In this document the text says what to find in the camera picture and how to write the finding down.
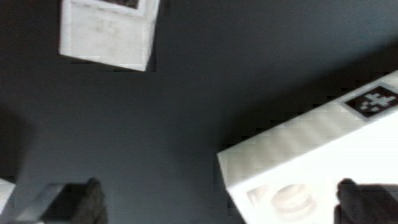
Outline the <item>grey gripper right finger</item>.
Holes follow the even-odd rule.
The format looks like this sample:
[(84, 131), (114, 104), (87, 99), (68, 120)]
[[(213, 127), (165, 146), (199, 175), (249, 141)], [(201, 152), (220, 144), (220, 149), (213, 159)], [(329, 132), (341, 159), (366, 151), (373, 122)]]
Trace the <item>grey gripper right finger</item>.
[(398, 185), (338, 183), (334, 224), (398, 224)]

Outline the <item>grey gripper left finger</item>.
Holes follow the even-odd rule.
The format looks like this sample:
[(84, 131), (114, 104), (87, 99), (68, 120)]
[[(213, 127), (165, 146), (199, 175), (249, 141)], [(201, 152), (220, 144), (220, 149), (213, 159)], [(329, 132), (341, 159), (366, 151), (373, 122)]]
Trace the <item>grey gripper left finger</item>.
[(32, 204), (5, 224), (108, 224), (101, 183), (50, 184)]

